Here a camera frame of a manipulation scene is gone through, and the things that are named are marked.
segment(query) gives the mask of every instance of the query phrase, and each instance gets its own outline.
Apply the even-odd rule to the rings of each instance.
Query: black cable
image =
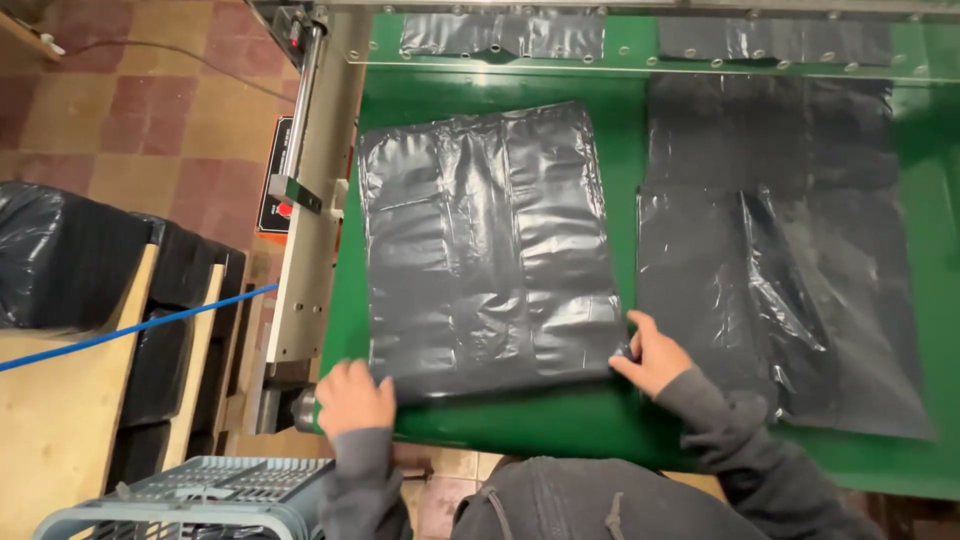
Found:
[[[90,44],[88,44],[88,45],[85,45],[85,46],[83,46],[83,47],[81,47],[81,48],[79,48],[79,49],[77,49],[77,50],[74,50],[74,51],[67,51],[66,53],[64,53],[64,56],[65,56],[65,57],[73,57],[73,56],[77,56],[77,55],[79,55],[79,54],[85,53],[86,51],[89,51],[90,49],[96,49],[97,47],[106,47],[106,46],[114,46],[114,45],[140,45],[140,46],[144,46],[144,47],[156,47],[156,48],[159,48],[159,49],[166,49],[166,50],[168,50],[168,51],[174,51],[174,52],[176,52],[176,53],[182,53],[182,54],[184,54],[184,55],[186,55],[186,56],[188,56],[188,57],[190,57],[190,58],[192,58],[192,59],[194,59],[194,60],[196,60],[196,61],[199,61],[199,62],[201,62],[201,63],[203,63],[203,64],[205,64],[205,65],[210,66],[210,67],[213,68],[213,69],[216,69],[217,71],[223,73],[224,75],[227,75],[228,77],[231,77],[231,78],[233,78],[233,79],[236,79],[237,81],[243,83],[244,85],[247,85],[247,86],[249,86],[249,87],[251,87],[251,88],[256,88],[256,89],[260,90],[260,91],[263,92],[263,93],[270,94],[270,95],[274,96],[275,98],[277,98],[277,99],[282,99],[283,101],[286,101],[286,102],[288,102],[288,103],[297,103],[297,99],[296,99],[296,98],[291,98],[291,97],[285,96],[285,95],[281,94],[280,92],[274,92],[273,90],[270,90],[269,88],[267,88],[267,87],[265,87],[265,86],[261,86],[261,85],[258,85],[257,83],[254,83],[254,82],[252,82],[252,81],[249,81],[249,80],[247,80],[247,79],[244,79],[243,77],[241,77],[241,76],[239,76],[239,75],[237,75],[237,74],[235,74],[235,73],[231,73],[231,72],[225,70],[223,67],[220,67],[219,65],[217,65],[217,64],[215,64],[215,63],[207,60],[206,58],[204,58],[204,57],[202,57],[202,56],[200,56],[200,55],[198,55],[198,54],[192,53],[192,52],[190,52],[190,51],[188,51],[188,50],[186,50],[186,49],[184,49],[184,48],[182,48],[182,47],[178,47],[177,45],[167,45],[167,44],[165,44],[165,43],[156,43],[156,42],[153,42],[153,41],[141,41],[141,40],[139,40],[139,39],[104,39],[103,41],[94,41],[93,43],[90,43]]]

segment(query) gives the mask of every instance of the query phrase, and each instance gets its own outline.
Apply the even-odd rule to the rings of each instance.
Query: gray sleeve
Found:
[[[759,396],[726,400],[692,368],[656,401],[686,423],[681,446],[697,453],[737,513],[770,538],[883,538],[876,525],[844,506],[837,487],[803,449],[770,435],[767,404]]]
[[[327,540],[413,538],[400,497],[403,474],[390,464],[390,435],[386,428],[367,428],[333,439],[337,459],[320,499],[320,527]]]

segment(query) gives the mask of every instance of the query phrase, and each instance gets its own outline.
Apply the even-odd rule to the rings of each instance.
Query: clear plastic guard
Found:
[[[890,24],[894,55],[890,65],[859,65],[832,61],[789,62],[674,60],[660,57],[658,23],[654,16],[607,17],[603,58],[554,60],[518,58],[506,51],[486,50],[471,56],[411,55],[401,52],[404,15],[381,13],[374,17],[372,39],[365,50],[342,51],[350,62],[391,65],[397,68],[435,66],[438,71],[465,73],[543,73],[579,69],[597,76],[622,76],[624,72],[681,71],[745,73],[807,77],[853,77],[896,82],[960,82],[960,26],[922,20]]]

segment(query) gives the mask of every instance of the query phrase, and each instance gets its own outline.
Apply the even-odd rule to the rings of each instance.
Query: person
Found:
[[[628,316],[641,362],[614,356],[611,368],[684,421],[681,446],[717,476],[730,505],[620,459],[531,457],[499,467],[460,502],[451,540],[882,538],[803,450],[770,435],[761,398],[725,398],[653,318]],[[403,477],[390,465],[393,383],[376,387],[364,362],[341,363],[317,400],[336,453],[322,482],[325,538],[412,538]]]

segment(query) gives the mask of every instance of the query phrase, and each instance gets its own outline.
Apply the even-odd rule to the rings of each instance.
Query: person's left hand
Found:
[[[330,440],[346,431],[394,426],[394,381],[388,377],[377,388],[363,360],[333,366],[317,383],[317,401],[317,424]]]

